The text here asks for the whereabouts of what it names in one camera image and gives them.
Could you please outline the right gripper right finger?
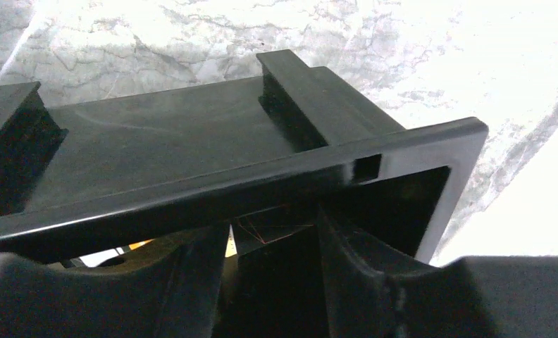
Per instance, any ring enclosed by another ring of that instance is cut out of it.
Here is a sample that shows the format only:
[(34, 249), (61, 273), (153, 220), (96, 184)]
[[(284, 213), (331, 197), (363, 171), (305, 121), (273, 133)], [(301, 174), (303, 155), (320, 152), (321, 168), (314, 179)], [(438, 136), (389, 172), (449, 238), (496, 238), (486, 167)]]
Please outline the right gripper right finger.
[(331, 337), (558, 337), (558, 256), (417, 261), (321, 208)]

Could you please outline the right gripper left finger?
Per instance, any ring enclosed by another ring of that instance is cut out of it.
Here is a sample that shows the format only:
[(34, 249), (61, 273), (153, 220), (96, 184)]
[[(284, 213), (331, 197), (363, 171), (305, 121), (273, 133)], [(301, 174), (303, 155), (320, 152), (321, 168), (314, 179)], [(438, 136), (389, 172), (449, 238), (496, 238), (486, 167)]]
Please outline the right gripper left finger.
[(228, 233), (177, 232), (96, 268), (0, 253), (0, 337), (209, 337)]

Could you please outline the black card box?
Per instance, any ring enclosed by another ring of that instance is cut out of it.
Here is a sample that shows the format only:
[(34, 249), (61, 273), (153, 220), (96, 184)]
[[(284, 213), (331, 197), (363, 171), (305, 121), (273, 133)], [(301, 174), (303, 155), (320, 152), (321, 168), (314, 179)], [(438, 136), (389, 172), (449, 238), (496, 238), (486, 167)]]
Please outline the black card box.
[(0, 85), (0, 252), (53, 262), (322, 205), (429, 261), (488, 126), (407, 129), (290, 50), (257, 59), (256, 77), (58, 107)]

